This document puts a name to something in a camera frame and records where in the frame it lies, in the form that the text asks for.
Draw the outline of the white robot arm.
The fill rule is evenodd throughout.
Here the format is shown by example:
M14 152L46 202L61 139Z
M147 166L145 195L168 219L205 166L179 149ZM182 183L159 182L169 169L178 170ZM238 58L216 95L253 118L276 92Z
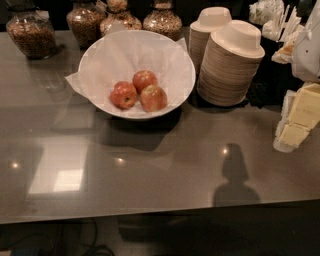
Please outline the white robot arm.
M284 153L297 149L320 122L320 0L296 39L291 66L304 84L283 100L273 147Z

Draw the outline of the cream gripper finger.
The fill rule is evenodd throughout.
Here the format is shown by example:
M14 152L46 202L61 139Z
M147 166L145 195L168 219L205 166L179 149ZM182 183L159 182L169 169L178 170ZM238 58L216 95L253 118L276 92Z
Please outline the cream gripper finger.
M305 82L295 93L280 141L298 148L320 122L320 85Z
M284 130L287 117L290 113L292 104L294 102L296 93L294 91L288 90L284 96L282 110L281 110L281 120L279 121L276 131L275 138L273 141L273 148L282 153L291 153L294 150L293 146L289 146L280 141L280 135Z

